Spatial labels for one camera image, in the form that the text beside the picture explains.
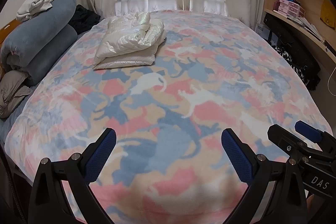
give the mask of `white cable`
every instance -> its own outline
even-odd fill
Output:
[[[330,91],[330,89],[329,89],[329,81],[330,81],[330,78],[332,77],[333,73],[335,72],[335,70],[336,70],[336,67],[334,68],[333,72],[330,74],[330,77],[329,77],[329,79],[328,79],[328,90],[329,90],[330,94],[333,95],[333,96],[336,96],[336,95],[333,94],[333,93]]]

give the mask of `silver bolt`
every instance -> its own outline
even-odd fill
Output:
[[[42,160],[41,160],[41,164],[46,164],[47,162],[48,162],[48,158],[43,158]]]
[[[72,160],[78,160],[81,157],[80,153],[74,153],[71,155]]]
[[[290,163],[291,165],[296,165],[296,160],[294,160],[294,159],[289,159],[289,163]]]
[[[258,154],[257,159],[260,160],[260,161],[264,161],[264,160],[266,160],[266,157],[263,154]]]

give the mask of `folded white jacket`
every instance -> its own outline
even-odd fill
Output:
[[[23,22],[34,17],[37,13],[52,7],[53,0],[25,0],[16,13],[16,19]]]
[[[105,58],[94,69],[112,69],[130,66],[152,65],[155,61],[155,53],[158,47],[166,39],[167,32],[164,30],[157,41],[147,49],[131,52],[124,55]]]
[[[136,12],[123,17],[113,17],[108,30],[100,42],[93,64],[105,58],[144,50],[152,46],[164,28],[163,21],[150,19],[149,12]]]

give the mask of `colorful blanket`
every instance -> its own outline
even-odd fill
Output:
[[[225,128],[282,161],[270,125],[331,128],[289,64],[239,20],[171,10],[151,18],[167,31],[152,66],[94,71],[103,20],[38,86],[6,152],[33,180],[43,157],[68,159],[111,127],[116,147],[90,187],[116,224],[223,223],[246,189],[221,146]]]

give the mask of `textured blue pad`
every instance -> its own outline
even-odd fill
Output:
[[[235,168],[239,179],[250,185],[253,180],[252,165],[227,129],[222,133],[222,146]]]
[[[117,135],[115,131],[111,129],[85,165],[84,180],[87,184],[97,180],[101,170],[116,145],[116,141]]]
[[[295,124],[295,131],[300,133],[302,136],[306,137],[313,143],[318,143],[322,141],[322,136],[319,130],[313,128],[312,126],[306,124],[303,121],[298,121]]]

